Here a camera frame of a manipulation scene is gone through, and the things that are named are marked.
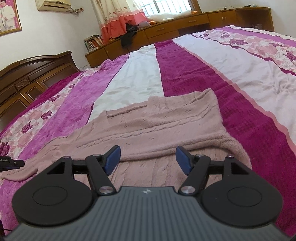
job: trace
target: person in picture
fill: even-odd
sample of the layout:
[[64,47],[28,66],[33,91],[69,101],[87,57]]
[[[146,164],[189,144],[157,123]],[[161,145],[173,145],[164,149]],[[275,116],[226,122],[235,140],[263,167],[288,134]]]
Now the person in picture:
[[0,32],[4,31],[5,30],[5,19],[4,17],[2,16],[2,7],[1,7],[1,4],[0,4]]
[[15,27],[15,12],[13,8],[6,4],[6,0],[0,0],[1,4],[1,15],[4,18],[5,21],[5,29],[11,30],[16,29]]

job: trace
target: floral curtain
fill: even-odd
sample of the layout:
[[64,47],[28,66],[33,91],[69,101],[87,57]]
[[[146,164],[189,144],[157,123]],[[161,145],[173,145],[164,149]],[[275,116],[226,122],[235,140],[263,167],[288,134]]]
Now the floral curtain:
[[104,43],[126,33],[126,23],[148,21],[137,0],[92,0]]

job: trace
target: wooden dresser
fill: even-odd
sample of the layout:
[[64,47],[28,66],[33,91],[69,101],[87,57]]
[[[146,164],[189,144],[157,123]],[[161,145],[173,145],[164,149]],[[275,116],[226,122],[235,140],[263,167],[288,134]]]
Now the wooden dresser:
[[164,23],[158,23],[137,31],[132,45],[128,48],[123,49],[120,40],[117,39],[88,53],[85,57],[91,67],[97,67],[107,59],[114,60],[121,55],[137,51],[142,46],[177,38],[185,34],[221,28],[228,25],[251,28],[256,24],[261,24],[263,30],[274,31],[270,8],[247,7],[194,14]]

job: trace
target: picture frame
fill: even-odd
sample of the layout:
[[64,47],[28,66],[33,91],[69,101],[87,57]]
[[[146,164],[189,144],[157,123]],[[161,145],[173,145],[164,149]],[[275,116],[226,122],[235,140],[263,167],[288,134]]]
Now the picture frame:
[[16,0],[0,0],[0,36],[22,31]]

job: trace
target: bedspread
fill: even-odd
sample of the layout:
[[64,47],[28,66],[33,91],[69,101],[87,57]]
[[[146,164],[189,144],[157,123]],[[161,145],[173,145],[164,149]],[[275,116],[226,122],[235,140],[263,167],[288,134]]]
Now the bedspread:
[[[3,134],[0,151],[27,160],[53,138],[69,135],[104,110],[147,101],[150,96],[211,88],[227,132],[247,152],[252,169],[281,192],[284,206],[276,225],[292,235],[296,232],[295,64],[296,39],[234,26],[145,46],[88,69],[27,112]],[[124,165],[120,163],[113,175],[124,175],[120,169]],[[5,228],[17,224],[11,198],[23,182],[4,180],[0,187]]]

